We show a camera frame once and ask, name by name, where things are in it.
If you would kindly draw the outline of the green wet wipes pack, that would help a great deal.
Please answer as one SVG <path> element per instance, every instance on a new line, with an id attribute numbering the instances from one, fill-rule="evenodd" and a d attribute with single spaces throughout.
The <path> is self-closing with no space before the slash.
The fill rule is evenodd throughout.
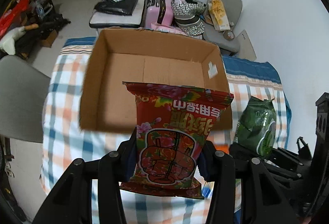
<path id="1" fill-rule="evenodd" d="M 237 122 L 234 143 L 266 159 L 273 148 L 277 114 L 272 100 L 250 97 Z"/>

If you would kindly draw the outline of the red floral wet wipes pack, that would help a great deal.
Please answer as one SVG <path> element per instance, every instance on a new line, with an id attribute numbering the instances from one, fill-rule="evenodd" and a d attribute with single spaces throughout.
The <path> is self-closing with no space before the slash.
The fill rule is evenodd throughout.
<path id="1" fill-rule="evenodd" d="M 202 200 L 194 177 L 206 140 L 233 94 L 165 84 L 125 82 L 136 98 L 138 161 L 122 190 Z"/>

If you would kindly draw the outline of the plaid checkered bed sheet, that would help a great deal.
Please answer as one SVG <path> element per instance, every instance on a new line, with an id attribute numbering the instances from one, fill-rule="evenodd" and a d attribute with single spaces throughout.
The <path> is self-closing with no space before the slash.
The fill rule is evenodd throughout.
<path id="1" fill-rule="evenodd" d="M 43 156 L 40 181 L 49 193 L 69 164 L 82 158 L 91 161 L 118 148 L 127 134 L 82 131 L 79 110 L 85 69 L 96 38 L 68 39 L 57 57 L 43 119 Z M 278 72 L 270 63 L 223 56 L 232 103 L 233 122 L 245 110 L 250 97 L 270 99 L 277 114 L 274 147 L 288 143 L 291 109 Z M 155 197 L 123 191 L 128 223 L 205 223 L 210 201 L 181 197 Z"/>

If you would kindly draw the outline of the grey office chair back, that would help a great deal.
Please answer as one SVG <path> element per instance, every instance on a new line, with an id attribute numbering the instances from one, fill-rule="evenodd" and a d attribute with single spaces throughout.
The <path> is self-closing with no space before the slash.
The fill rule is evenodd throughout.
<path id="1" fill-rule="evenodd" d="M 1 135 L 42 143 L 43 112 L 50 78 L 14 55 L 1 66 Z"/>

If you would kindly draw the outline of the round tape roll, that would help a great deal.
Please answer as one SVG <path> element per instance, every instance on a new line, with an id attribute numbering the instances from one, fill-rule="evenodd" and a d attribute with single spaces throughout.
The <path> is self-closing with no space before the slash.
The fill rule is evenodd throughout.
<path id="1" fill-rule="evenodd" d="M 227 41 L 232 41 L 235 38 L 235 35 L 232 31 L 230 30 L 226 30 L 223 32 L 223 37 L 227 40 Z"/>

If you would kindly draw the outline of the brown cardboard box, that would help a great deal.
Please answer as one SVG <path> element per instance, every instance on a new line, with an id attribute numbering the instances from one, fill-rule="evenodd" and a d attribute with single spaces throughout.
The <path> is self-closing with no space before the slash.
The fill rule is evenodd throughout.
<path id="1" fill-rule="evenodd" d="M 84 75 L 82 130 L 131 133 L 135 97 L 125 82 L 185 85 L 229 91 L 219 48 L 189 36 L 146 29 L 99 33 Z"/>

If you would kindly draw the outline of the white goose plush toy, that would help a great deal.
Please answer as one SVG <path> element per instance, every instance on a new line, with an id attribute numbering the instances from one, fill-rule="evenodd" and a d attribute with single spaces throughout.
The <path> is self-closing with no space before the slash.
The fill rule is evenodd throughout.
<path id="1" fill-rule="evenodd" d="M 1 51 L 7 53 L 8 55 L 15 55 L 16 49 L 15 49 L 15 41 L 24 36 L 27 31 L 33 30 L 38 28 L 38 24 L 32 24 L 25 27 L 17 27 L 5 34 L 3 38 L 1 38 L 0 41 L 0 48 Z"/>

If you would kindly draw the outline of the yellow paper bag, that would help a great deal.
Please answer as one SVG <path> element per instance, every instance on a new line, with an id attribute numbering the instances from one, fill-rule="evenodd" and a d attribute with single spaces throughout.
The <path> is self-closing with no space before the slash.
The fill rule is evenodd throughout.
<path id="1" fill-rule="evenodd" d="M 230 25 L 222 0 L 210 0 L 208 11 L 216 31 L 229 31 Z"/>

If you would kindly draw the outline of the grey fabric chair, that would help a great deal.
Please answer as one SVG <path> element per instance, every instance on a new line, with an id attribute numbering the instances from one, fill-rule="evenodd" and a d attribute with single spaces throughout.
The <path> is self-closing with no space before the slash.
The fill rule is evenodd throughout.
<path id="1" fill-rule="evenodd" d="M 210 13 L 212 0 L 207 0 L 207 8 L 203 14 L 205 31 L 203 38 L 216 44 L 226 54 L 234 55 L 240 50 L 240 44 L 234 34 L 234 28 L 239 21 L 243 8 L 242 0 L 220 0 L 225 9 L 223 23 L 218 24 L 216 18 Z"/>

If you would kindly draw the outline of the red plastic bag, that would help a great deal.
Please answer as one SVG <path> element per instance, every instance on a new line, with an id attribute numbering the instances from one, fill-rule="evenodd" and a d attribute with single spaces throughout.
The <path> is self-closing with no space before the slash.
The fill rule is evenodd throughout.
<path id="1" fill-rule="evenodd" d="M 5 13 L 1 17 L 0 22 L 0 36 L 1 38 L 6 34 L 7 29 L 12 24 L 13 20 L 20 16 L 20 14 L 24 11 L 26 11 L 29 7 L 30 0 L 20 0 L 17 5 L 12 9 L 9 10 L 8 13 Z"/>

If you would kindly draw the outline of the floral pillow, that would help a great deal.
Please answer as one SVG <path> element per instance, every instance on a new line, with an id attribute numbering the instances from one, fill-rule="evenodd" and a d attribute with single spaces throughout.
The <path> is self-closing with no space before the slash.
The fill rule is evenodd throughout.
<path id="1" fill-rule="evenodd" d="M 203 39 L 202 35 L 197 35 L 197 36 L 187 35 L 185 32 L 183 32 L 178 27 L 161 25 L 161 24 L 158 24 L 158 23 L 155 23 L 155 22 L 151 23 L 151 29 L 156 30 L 156 31 L 160 31 L 160 32 L 165 32 L 165 33 L 172 33 L 172 34 L 177 34 L 177 35 L 189 36 L 191 38 L 200 39 L 200 40 Z"/>

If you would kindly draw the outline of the black white patterned bag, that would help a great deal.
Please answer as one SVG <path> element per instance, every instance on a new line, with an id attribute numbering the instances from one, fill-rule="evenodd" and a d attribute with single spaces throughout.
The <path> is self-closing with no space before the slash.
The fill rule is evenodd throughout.
<path id="1" fill-rule="evenodd" d="M 201 36 L 205 27 L 200 19 L 206 4 L 198 0 L 171 0 L 177 26 L 188 36 Z"/>

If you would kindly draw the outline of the pink suitcase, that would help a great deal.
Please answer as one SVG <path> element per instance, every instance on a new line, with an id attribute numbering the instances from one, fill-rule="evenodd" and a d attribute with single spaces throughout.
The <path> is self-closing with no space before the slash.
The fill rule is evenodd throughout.
<path id="1" fill-rule="evenodd" d="M 147 0 L 145 27 L 151 24 L 170 26 L 173 22 L 171 0 Z"/>

